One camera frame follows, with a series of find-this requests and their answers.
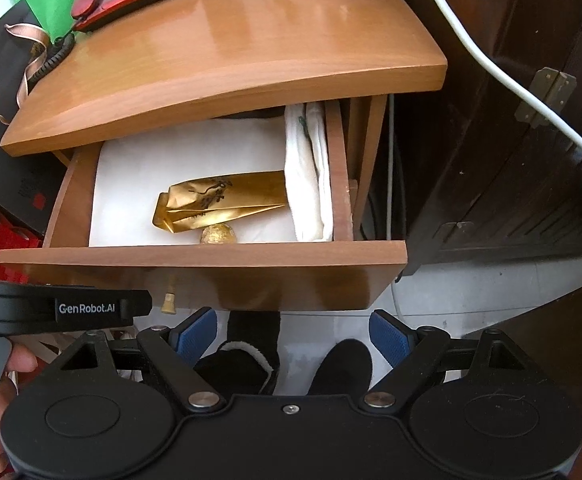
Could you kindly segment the black slipper right foot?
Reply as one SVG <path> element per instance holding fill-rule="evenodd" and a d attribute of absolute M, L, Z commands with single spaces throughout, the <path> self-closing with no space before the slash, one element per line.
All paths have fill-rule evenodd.
<path fill-rule="evenodd" d="M 338 342 L 323 358 L 307 394 L 346 394 L 352 400 L 358 400 L 368 391 L 371 377 L 372 359 L 366 345 L 356 339 L 345 339 Z"/>

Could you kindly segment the wooden drawer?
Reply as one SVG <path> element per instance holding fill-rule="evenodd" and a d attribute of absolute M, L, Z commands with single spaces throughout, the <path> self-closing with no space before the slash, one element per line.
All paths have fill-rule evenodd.
<path fill-rule="evenodd" d="M 0 263 L 36 283 L 172 292 L 182 308 L 225 310 L 365 310 L 407 263 L 398 240 L 355 240 L 344 124 L 328 101 L 334 239 L 323 243 L 92 247 L 96 169 L 102 146 L 78 148 L 62 182 L 40 248 L 3 249 Z"/>

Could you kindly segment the black slipper foot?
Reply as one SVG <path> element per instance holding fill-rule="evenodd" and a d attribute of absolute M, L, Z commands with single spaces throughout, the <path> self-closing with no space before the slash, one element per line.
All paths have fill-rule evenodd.
<path fill-rule="evenodd" d="M 352 400 L 358 400 L 368 391 L 371 377 L 372 359 L 366 345 L 356 339 L 345 339 L 338 342 L 323 358 L 307 394 L 346 394 Z"/>
<path fill-rule="evenodd" d="M 225 399 L 270 396 L 280 370 L 280 324 L 277 311 L 231 312 L 226 340 L 193 369 Z"/>

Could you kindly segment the white folded cloth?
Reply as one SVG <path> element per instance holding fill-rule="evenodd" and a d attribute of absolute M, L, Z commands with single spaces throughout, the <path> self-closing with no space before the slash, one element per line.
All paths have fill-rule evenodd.
<path fill-rule="evenodd" d="M 238 243 L 329 242 L 333 210 L 325 112 L 293 104 L 273 118 L 188 122 L 102 145 L 88 244 L 193 245 L 203 229 L 170 233 L 153 225 L 157 198 L 180 182 L 277 171 L 288 205 L 226 222 Z"/>

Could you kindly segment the dark wooden cabinet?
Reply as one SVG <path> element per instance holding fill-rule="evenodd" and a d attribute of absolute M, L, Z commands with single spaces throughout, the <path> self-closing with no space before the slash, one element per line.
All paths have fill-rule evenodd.
<path fill-rule="evenodd" d="M 434 0 L 405 0 L 446 56 L 442 89 L 398 94 L 371 188 L 378 234 L 429 263 L 582 254 L 582 150 L 471 58 Z M 582 0 L 447 0 L 527 89 L 556 79 L 582 136 Z"/>

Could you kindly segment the gold foil tea pouch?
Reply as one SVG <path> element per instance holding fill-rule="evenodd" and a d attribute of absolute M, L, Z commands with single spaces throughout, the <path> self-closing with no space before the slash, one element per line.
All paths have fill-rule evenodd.
<path fill-rule="evenodd" d="M 157 198 L 152 223 L 180 233 L 288 205 L 282 170 L 227 174 L 173 184 Z"/>

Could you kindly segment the black paper gift bag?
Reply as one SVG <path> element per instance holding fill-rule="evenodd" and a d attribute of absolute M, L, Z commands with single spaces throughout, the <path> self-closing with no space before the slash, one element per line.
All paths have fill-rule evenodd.
<path fill-rule="evenodd" d="M 11 36 L 6 27 L 38 23 L 26 0 L 0 18 L 0 140 L 16 116 L 17 91 L 33 44 Z M 50 153 L 11 157 L 0 147 L 0 206 L 30 230 L 46 232 L 66 166 Z"/>

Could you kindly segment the gold foil ball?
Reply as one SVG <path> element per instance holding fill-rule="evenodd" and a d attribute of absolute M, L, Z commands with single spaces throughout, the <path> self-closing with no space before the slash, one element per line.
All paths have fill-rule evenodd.
<path fill-rule="evenodd" d="M 235 231 L 229 224 L 218 223 L 206 226 L 200 236 L 200 243 L 203 245 L 224 245 L 236 244 L 237 237 Z"/>

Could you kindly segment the black slipper left foot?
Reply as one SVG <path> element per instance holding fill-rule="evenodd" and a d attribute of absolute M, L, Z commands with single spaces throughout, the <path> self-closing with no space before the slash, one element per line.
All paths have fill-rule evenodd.
<path fill-rule="evenodd" d="M 193 369 L 225 399 L 270 396 L 280 370 L 280 324 L 277 311 L 231 312 L 226 340 Z"/>

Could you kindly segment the wooden nightstand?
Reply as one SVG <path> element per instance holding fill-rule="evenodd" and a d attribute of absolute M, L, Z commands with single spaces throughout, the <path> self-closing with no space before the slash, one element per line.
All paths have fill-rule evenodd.
<path fill-rule="evenodd" d="M 404 0 L 164 0 L 81 40 L 6 130 L 12 156 L 323 101 L 343 133 L 355 240 L 387 99 L 435 91 L 447 62 Z"/>

